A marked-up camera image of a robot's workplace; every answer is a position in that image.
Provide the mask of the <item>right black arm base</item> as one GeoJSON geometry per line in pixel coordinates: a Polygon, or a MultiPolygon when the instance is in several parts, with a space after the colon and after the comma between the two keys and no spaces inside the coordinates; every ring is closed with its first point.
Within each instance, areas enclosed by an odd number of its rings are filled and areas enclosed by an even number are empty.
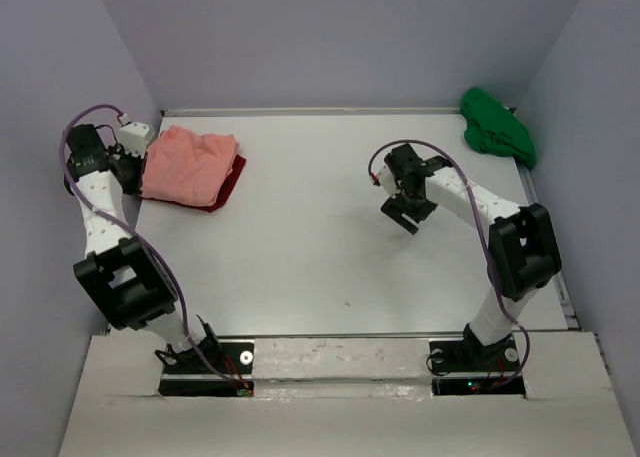
{"type": "Polygon", "coordinates": [[[462,340],[429,343],[426,367],[433,379],[436,397],[484,395],[526,395],[523,377],[511,377],[520,367],[513,338],[475,354],[462,340]]]}

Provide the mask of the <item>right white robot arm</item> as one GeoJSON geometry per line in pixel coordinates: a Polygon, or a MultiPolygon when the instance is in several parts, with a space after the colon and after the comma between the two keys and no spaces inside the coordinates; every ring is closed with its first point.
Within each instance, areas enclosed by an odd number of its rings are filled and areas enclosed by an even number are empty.
{"type": "Polygon", "coordinates": [[[415,144],[387,144],[383,167],[370,177],[388,194],[382,213],[409,233],[438,208],[478,232],[488,295],[461,339],[433,344],[429,360],[437,375],[486,371],[505,360],[522,310],[561,271],[551,217],[540,204],[517,204],[472,183],[444,152],[421,158],[415,144]]]}

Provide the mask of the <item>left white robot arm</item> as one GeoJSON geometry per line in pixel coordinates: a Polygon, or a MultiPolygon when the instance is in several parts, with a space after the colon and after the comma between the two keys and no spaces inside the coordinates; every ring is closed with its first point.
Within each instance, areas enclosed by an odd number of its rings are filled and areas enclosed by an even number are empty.
{"type": "Polygon", "coordinates": [[[178,374],[215,369],[223,349],[210,325],[192,327],[174,279],[151,246],[125,222],[123,198],[141,192],[152,129],[132,122],[107,146],[97,126],[72,127],[64,139],[64,184],[80,204],[85,256],[76,280],[109,324],[162,338],[157,358],[178,374]]]}

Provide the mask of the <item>pink t-shirt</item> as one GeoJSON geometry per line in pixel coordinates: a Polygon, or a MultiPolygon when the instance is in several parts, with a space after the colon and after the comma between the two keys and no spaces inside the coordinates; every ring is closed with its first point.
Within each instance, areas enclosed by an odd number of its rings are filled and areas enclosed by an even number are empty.
{"type": "Polygon", "coordinates": [[[200,135],[172,125],[149,147],[141,196],[189,207],[211,207],[232,172],[238,148],[233,135],[200,135]]]}

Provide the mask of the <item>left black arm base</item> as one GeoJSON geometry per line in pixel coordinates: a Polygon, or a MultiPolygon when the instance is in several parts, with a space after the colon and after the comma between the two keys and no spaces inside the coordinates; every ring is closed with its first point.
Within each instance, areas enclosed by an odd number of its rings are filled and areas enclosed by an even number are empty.
{"type": "Polygon", "coordinates": [[[157,351],[162,362],[158,392],[165,397],[253,397],[254,342],[222,340],[221,352],[203,350],[207,361],[220,375],[213,373],[194,354],[186,361],[173,362],[170,351],[157,351]]]}

